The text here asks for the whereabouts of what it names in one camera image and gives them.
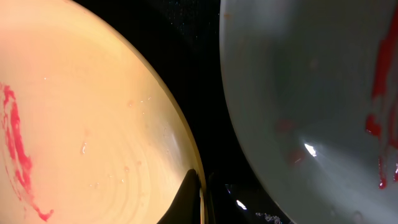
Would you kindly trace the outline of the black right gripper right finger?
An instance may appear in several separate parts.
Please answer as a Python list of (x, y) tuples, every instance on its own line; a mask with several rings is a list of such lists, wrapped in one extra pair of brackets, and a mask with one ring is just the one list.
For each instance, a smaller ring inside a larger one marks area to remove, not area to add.
[(215, 217), (215, 210), (214, 210), (214, 203), (213, 203), (213, 178), (214, 172), (211, 173), (207, 180), (207, 189), (206, 189), (206, 197), (207, 197), (207, 211), (208, 211), (208, 223), (209, 224), (216, 224), (216, 217)]

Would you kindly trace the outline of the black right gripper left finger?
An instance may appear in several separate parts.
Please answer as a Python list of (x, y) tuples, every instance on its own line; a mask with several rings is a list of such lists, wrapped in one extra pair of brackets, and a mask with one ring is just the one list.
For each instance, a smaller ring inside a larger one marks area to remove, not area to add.
[(175, 198), (158, 224), (200, 224), (200, 181), (188, 170)]

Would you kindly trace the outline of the yellow plate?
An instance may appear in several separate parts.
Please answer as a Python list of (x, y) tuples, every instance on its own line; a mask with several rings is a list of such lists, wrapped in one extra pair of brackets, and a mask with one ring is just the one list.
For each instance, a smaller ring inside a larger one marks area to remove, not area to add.
[(157, 223), (205, 175), (165, 83), (73, 1), (1, 2), (1, 222)]

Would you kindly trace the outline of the black round tray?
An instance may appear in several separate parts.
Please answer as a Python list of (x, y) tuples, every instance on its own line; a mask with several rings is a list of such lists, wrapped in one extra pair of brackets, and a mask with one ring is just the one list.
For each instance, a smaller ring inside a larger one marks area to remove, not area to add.
[(219, 1), (79, 0), (146, 58), (179, 104), (213, 178), (216, 223), (288, 223), (236, 138), (221, 78)]

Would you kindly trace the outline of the light green plate near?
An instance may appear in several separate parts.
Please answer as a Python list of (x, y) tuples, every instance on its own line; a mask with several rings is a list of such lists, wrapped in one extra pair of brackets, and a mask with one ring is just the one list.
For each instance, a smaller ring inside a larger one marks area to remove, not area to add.
[(397, 222), (397, 2), (222, 1), (228, 111), (294, 223)]

